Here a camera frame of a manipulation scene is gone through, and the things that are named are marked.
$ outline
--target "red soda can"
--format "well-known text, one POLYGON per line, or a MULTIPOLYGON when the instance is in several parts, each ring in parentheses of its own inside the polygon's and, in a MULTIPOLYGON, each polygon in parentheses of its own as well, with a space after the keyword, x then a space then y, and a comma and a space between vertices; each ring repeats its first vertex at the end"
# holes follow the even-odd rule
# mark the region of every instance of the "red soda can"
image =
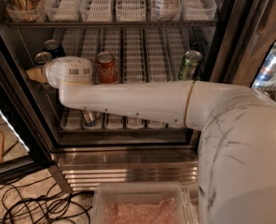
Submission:
POLYGON ((96 65, 100 83, 116 83, 118 81, 116 61, 110 52, 100 52, 96 59, 96 65))

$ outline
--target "refrigerator door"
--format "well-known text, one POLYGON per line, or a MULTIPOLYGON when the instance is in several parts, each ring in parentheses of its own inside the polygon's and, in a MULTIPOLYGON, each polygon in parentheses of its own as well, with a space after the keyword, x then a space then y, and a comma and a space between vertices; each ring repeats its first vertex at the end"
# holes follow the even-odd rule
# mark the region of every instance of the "refrigerator door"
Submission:
POLYGON ((37 172, 52 164, 44 135, 37 130, 39 122, 35 125, 38 115, 28 97, 25 85, 15 70, 15 61, 0 36, 0 117, 8 122, 8 127, 16 134, 24 148, 24 155, 16 159, 13 157, 9 161, 2 162, 2 157, 6 156, 9 148, 6 147, 0 153, 0 184, 37 172))
POLYGON ((250 87, 276 39, 276 0, 236 0, 231 14, 210 80, 250 87))

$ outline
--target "soda can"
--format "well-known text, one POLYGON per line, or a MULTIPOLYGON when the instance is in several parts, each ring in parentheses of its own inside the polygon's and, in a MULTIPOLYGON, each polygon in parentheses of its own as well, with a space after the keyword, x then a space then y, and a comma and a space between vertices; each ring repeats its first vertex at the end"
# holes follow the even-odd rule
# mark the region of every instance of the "soda can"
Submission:
POLYGON ((202 60, 202 55, 195 51, 189 50, 183 57, 181 68, 178 74, 178 80, 191 80, 196 74, 202 60))
POLYGON ((56 39, 46 41, 43 46, 43 51, 51 53, 53 58, 65 56, 61 42, 56 39))
POLYGON ((116 83, 118 81, 117 66, 113 54, 100 52, 96 59, 97 75, 101 83, 116 83))
POLYGON ((266 60, 262 64, 260 71, 255 79, 254 87, 269 86, 272 84, 272 78, 276 74, 276 49, 269 52, 266 60))
POLYGON ((39 52, 34 57, 36 65, 43 65, 44 63, 47 63, 50 60, 52 60, 52 54, 47 51, 39 52))

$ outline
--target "barcode label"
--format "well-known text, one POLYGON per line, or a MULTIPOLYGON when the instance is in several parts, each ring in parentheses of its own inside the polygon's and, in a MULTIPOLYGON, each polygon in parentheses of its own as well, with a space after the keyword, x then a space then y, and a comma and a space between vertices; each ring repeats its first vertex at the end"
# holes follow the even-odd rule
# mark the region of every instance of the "barcode label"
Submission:
POLYGON ((70 69, 70 75, 79 75, 78 69, 70 69))

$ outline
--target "plastic container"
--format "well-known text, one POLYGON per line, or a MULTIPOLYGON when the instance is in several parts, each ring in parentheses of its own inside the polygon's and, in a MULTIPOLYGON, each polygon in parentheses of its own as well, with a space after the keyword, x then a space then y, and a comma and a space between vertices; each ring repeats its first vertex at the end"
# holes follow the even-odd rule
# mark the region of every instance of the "plastic container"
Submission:
POLYGON ((154 130, 165 129, 166 123, 149 120, 147 122, 147 128, 154 129, 154 130))
POLYGON ((119 130, 123 128, 123 117, 112 115, 112 114, 105 114, 104 118, 104 127, 108 130, 119 130))
POLYGON ((94 126, 87 125, 87 122, 83 119, 82 127, 84 130, 96 131, 103 128, 104 114, 100 112, 95 112, 95 120, 93 121, 94 126))
POLYGON ((114 0, 82 0, 82 21, 113 21, 114 0))
POLYGON ((117 0, 117 21, 145 21, 145 0, 117 0))
POLYGON ((163 21, 180 21, 181 18, 181 13, 182 13, 182 4, 181 1, 178 0, 178 6, 177 9, 171 9, 171 10, 165 10, 163 13, 160 12, 158 9, 154 8, 153 5, 153 0, 148 0, 148 3, 150 5, 150 20, 151 21, 160 21, 157 17, 156 14, 161 14, 163 15, 163 21))
MULTIPOLYGON (((92 224, 111 224, 110 216, 115 216, 114 209, 118 205, 127 204, 134 210, 135 206, 143 209, 149 207, 155 209, 160 202, 172 202, 164 209, 164 215, 169 212, 170 219, 176 224, 197 224, 195 217, 195 207, 190 203, 188 193, 184 192, 182 186, 178 183, 168 182, 149 182, 149 183, 123 183, 123 184, 101 184, 97 187, 92 203, 92 224)), ((137 213, 132 211, 134 217, 141 218, 137 213)))
POLYGON ((47 0, 41 0, 36 8, 31 10, 18 10, 10 5, 7 6, 6 10, 9 17, 14 22, 28 22, 28 21, 38 21, 43 22, 46 19, 47 13, 45 11, 44 5, 47 0))
POLYGON ((211 21, 216 11, 214 0, 181 0, 184 21, 211 21))
POLYGON ((123 34, 123 83, 146 82, 143 31, 125 28, 123 34))
POLYGON ((163 30, 145 28, 145 44, 149 81, 173 81, 163 30))
POLYGON ((127 117, 126 126, 131 130, 139 130, 145 127, 145 121, 139 118, 127 117))
POLYGON ((183 56, 190 49, 188 31, 185 27, 168 27, 165 33, 173 80, 178 80, 183 56))
POLYGON ((66 109, 63 112, 61 127, 65 131, 81 130, 82 114, 76 109, 66 109))
POLYGON ((78 21, 82 0, 47 0, 45 10, 51 21, 78 21))
POLYGON ((93 68, 93 82, 96 83, 97 69, 96 57, 98 55, 98 48, 100 43, 100 29, 87 28, 77 33, 78 39, 82 39, 82 46, 79 51, 79 56, 89 59, 93 68))

